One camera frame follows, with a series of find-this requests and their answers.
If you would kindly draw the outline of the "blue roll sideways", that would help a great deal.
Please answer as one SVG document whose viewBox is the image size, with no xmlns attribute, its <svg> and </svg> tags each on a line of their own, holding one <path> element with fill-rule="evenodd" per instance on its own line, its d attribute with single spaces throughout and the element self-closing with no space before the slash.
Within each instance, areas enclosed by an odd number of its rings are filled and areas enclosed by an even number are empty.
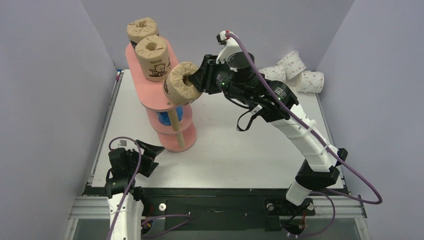
<svg viewBox="0 0 424 240">
<path fill-rule="evenodd" d="M 176 110 L 178 121 L 180 122 L 183 119 L 183 115 L 184 115 L 183 107 L 180 105 L 175 110 Z M 159 123 L 161 123 L 162 125 L 165 125 L 165 126 L 171 126 L 172 125 L 169 114 L 166 111 L 165 112 L 157 112 L 156 116 L 157 116 Z"/>
</svg>

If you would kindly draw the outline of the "brown roll front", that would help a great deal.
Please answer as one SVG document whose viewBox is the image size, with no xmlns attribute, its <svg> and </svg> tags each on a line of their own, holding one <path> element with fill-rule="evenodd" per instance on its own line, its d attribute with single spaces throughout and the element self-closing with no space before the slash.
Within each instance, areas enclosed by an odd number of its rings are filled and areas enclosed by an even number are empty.
<svg viewBox="0 0 424 240">
<path fill-rule="evenodd" d="M 158 35 L 147 36 L 135 46 L 135 55 L 145 79 L 163 82 L 171 71 L 166 40 Z"/>
</svg>

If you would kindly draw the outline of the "brown paper roll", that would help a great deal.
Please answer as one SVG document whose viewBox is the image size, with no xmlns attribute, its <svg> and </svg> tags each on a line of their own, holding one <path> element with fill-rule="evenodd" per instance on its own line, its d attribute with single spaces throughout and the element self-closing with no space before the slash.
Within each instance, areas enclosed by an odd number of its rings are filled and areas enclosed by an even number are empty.
<svg viewBox="0 0 424 240">
<path fill-rule="evenodd" d="M 146 37 L 159 35 L 158 25 L 150 17 L 141 18 L 131 22 L 126 27 L 126 33 L 133 48 Z"/>
</svg>

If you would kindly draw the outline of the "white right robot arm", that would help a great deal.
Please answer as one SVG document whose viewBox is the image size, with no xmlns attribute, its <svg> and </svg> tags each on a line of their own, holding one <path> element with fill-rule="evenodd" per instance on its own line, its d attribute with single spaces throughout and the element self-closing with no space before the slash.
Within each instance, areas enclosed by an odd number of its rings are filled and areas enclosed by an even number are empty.
<svg viewBox="0 0 424 240">
<path fill-rule="evenodd" d="M 337 159 L 327 152 L 330 148 L 343 160 L 347 151 L 330 143 L 321 144 L 312 132 L 316 122 L 308 118 L 297 96 L 283 82 L 266 79 L 265 82 L 281 101 L 307 127 L 280 108 L 252 69 L 242 52 L 230 56 L 229 61 L 217 63 L 217 56 L 206 54 L 199 69 L 188 76 L 188 81 L 201 93 L 209 95 L 223 93 L 229 101 L 237 100 L 252 116 L 262 117 L 265 122 L 279 129 L 304 156 L 304 161 L 282 199 L 283 209 L 296 213 L 312 191 L 334 185 L 340 175 Z"/>
</svg>

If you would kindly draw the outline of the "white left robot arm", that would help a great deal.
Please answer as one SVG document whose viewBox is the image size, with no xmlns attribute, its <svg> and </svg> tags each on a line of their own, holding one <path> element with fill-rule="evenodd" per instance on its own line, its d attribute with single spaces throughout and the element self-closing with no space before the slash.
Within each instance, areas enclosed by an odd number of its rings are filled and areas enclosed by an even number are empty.
<svg viewBox="0 0 424 240">
<path fill-rule="evenodd" d="M 139 240 L 142 215 L 151 206 L 141 186 L 135 186 L 138 174 L 148 178 L 159 165 L 155 158 L 165 148 L 134 140 L 136 149 L 109 146 L 110 169 L 106 173 L 105 194 L 109 207 L 108 240 Z"/>
</svg>

